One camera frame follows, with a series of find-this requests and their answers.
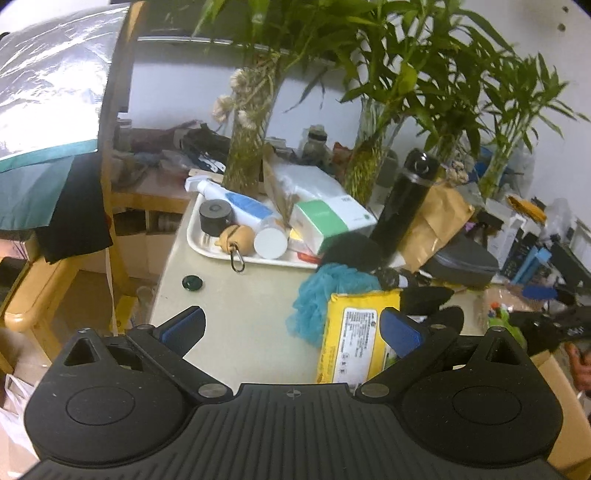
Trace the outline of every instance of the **black thermos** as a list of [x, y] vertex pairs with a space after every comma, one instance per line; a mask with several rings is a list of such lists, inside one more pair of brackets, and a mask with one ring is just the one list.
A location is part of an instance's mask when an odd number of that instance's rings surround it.
[[433, 185], [438, 169], [437, 159], [418, 148], [408, 154], [370, 237], [381, 247], [386, 258], [398, 249]]

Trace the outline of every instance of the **yellow package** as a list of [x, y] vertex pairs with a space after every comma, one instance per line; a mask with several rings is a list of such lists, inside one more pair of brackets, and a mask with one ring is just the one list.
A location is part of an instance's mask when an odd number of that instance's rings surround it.
[[379, 334], [386, 307], [400, 308], [399, 290], [330, 296], [316, 383], [354, 390], [388, 366], [394, 351]]

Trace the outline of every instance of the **metal screw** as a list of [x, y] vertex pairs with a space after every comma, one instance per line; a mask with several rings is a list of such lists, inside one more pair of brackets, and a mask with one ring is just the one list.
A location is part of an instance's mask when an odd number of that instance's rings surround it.
[[205, 385], [201, 385], [197, 392], [199, 395], [205, 398], [219, 398], [223, 397], [228, 388], [225, 385], [219, 383], [206, 383]]
[[381, 398], [390, 393], [390, 389], [381, 383], [368, 383], [361, 387], [361, 393], [369, 398]]

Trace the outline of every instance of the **black cloth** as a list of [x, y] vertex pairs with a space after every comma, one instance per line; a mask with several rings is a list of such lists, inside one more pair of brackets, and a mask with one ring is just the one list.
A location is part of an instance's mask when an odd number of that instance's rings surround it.
[[48, 226], [36, 228], [41, 254], [49, 263], [110, 247], [108, 217], [100, 187], [98, 153], [77, 155]]

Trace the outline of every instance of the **white tabletop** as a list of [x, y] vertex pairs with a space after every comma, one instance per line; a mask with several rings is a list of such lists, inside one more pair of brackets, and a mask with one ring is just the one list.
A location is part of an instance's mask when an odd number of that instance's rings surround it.
[[[241, 383], [314, 383], [319, 349], [291, 336], [285, 326], [298, 288], [311, 272], [247, 264], [237, 274], [228, 261], [198, 254], [187, 243], [194, 203], [187, 207], [160, 278], [150, 323], [158, 326], [192, 305], [200, 306], [206, 315], [205, 335], [185, 360], [234, 392]], [[185, 290], [181, 281], [186, 275], [198, 275], [203, 288]], [[462, 333], [482, 334], [473, 319], [473, 296], [456, 295], [450, 304], [464, 309]]]

